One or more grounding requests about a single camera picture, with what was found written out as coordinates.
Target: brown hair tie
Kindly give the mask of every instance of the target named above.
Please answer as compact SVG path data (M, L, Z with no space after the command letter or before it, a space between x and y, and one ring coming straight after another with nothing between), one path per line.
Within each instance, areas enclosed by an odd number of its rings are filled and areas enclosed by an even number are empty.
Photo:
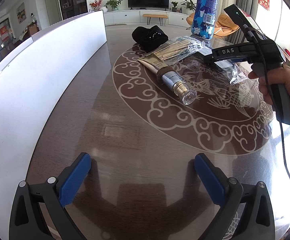
M174 69L171 66L166 66L166 67L162 67L159 71L157 71L156 73L157 81L159 83L163 83L162 76L169 71L174 71Z

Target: black velvet scrunchie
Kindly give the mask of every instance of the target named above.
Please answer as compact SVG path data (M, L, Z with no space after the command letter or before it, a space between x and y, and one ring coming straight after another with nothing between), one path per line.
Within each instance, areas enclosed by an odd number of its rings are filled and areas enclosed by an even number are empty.
M168 36L157 25L150 29L139 26L133 31L132 37L146 52L150 52L168 41Z

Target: potted plant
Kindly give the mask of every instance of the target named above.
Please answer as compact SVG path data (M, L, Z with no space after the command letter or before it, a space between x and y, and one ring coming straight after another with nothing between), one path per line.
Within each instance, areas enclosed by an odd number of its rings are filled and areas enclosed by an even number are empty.
M89 5L93 7L94 11L99 10L103 0L94 0L94 2L89 2Z
M189 1L184 0L182 5L186 6L187 14L191 14L191 13L195 12L195 10L196 10L196 3L193 3L192 0L189 0Z
M123 0L108 0L106 3L106 7L111 6L112 11L118 10L118 6L122 3Z
M173 8L172 8L172 12L176 12L177 11L177 5L178 5L178 2L171 2L171 4L174 6Z

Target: gray curtain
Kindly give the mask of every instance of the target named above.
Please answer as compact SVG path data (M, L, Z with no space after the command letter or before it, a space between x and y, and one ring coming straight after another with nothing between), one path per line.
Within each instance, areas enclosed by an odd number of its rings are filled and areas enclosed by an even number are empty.
M252 18L256 18L258 0L237 0L236 5L248 13ZM243 42L244 34L241 30L228 36L227 41L233 44Z

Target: gold cosmetic tube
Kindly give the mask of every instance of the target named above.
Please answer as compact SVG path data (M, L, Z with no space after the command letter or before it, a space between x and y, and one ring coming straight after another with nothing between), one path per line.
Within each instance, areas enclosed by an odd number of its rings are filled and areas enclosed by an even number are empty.
M168 66L153 53L141 57L138 61L141 62L155 75L161 68ZM174 91L175 95L180 98L184 105L189 105L196 99L197 92L189 88L186 81L181 78L175 71L169 71L162 75L162 81L165 85L168 86L170 90Z

